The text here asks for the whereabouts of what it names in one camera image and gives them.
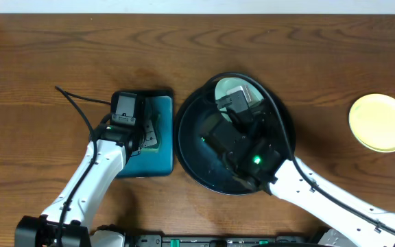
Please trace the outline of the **white plate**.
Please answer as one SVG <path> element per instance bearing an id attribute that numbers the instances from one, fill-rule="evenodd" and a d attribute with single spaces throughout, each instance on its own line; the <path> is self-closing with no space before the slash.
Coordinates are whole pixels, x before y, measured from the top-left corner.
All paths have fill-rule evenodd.
<path id="1" fill-rule="evenodd" d="M 251 96 L 252 96 L 252 101 L 249 103 L 250 107 L 250 112 L 251 115 L 249 118 L 240 118 L 238 116 L 231 117 L 231 121 L 229 121 L 232 124 L 250 124 L 253 122 L 254 119 L 254 111 L 259 107 L 261 102 L 264 100 L 264 97 L 259 93 L 259 91 L 254 87 L 254 85 L 251 82 L 248 82 L 245 79 L 241 78 L 236 78 L 236 77 L 229 77 L 229 78 L 223 78 L 221 79 L 215 87 L 215 101 L 216 99 L 219 99 L 220 97 L 224 96 L 225 93 L 230 90 L 235 88 L 236 86 L 241 86 L 241 85 L 247 85 Z"/>

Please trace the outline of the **yellow plate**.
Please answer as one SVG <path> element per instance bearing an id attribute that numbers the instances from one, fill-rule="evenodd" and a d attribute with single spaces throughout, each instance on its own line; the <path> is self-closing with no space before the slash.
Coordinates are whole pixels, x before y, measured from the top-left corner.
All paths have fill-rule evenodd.
<path id="1" fill-rule="evenodd" d="M 395 152 L 395 98 L 380 93 L 357 99 L 348 112 L 353 136 L 375 152 Z"/>

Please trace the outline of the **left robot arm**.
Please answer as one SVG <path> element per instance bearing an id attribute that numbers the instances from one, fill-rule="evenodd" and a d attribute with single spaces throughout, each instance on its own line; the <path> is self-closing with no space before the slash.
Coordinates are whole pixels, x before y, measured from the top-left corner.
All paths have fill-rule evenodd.
<path id="1" fill-rule="evenodd" d="M 38 217 L 24 216 L 16 226 L 15 246 L 125 246 L 125 233 L 105 226 L 90 233 L 111 182 L 133 154 L 157 142 L 152 117 L 130 125 L 111 117 L 90 130 L 80 166 L 60 195 Z"/>

